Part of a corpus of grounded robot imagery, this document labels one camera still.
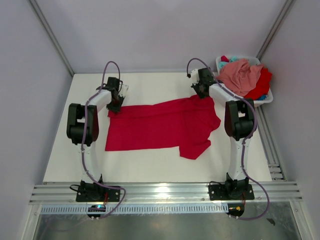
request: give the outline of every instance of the pile of clothes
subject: pile of clothes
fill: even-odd
[[[272,73],[263,64],[250,66],[245,58],[222,56],[218,67],[216,78],[235,94],[258,101],[267,97]]]

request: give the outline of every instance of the pink cloth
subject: pink cloth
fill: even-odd
[[[263,64],[250,66],[247,59],[230,62],[220,70],[216,78],[235,94],[244,97],[255,89]]]
[[[220,125],[211,97],[198,95],[155,105],[123,106],[109,111],[105,150],[126,151],[179,146],[180,156],[196,159],[210,145],[210,133]]]

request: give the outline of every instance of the metal grille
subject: metal grille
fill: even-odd
[[[116,205],[107,204],[106,213]],[[90,205],[44,205],[40,214],[87,214]],[[227,203],[164,203],[164,204],[123,204],[112,214],[200,214],[200,213],[227,213]],[[90,214],[104,214],[103,212],[90,212]]]

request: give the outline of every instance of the wall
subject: wall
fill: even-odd
[[[319,229],[320,1],[296,1],[267,50],[274,101],[265,106],[289,180],[296,180]]]
[[[76,73],[185,71],[224,54],[255,56],[284,0],[38,0]]]
[[[43,178],[71,76],[28,1],[1,1],[0,33],[0,238],[15,240]]]

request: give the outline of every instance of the white plastic basket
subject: white plastic basket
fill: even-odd
[[[230,59],[232,57],[232,55],[225,55],[225,56],[228,59]],[[256,58],[256,57],[253,57],[253,56],[236,56],[236,57],[238,59],[248,59],[250,65],[259,65],[260,64],[259,59]],[[219,69],[219,63],[220,62],[221,62],[221,56],[218,56],[215,59],[216,69],[217,69],[218,75],[220,74],[220,69]],[[266,98],[264,100],[262,100],[262,101],[255,100],[254,101],[254,106],[258,107],[258,106],[260,106],[262,104],[268,104],[268,103],[271,103],[273,100],[274,100],[274,96],[272,95],[271,89],[269,89],[269,92],[266,95]]]

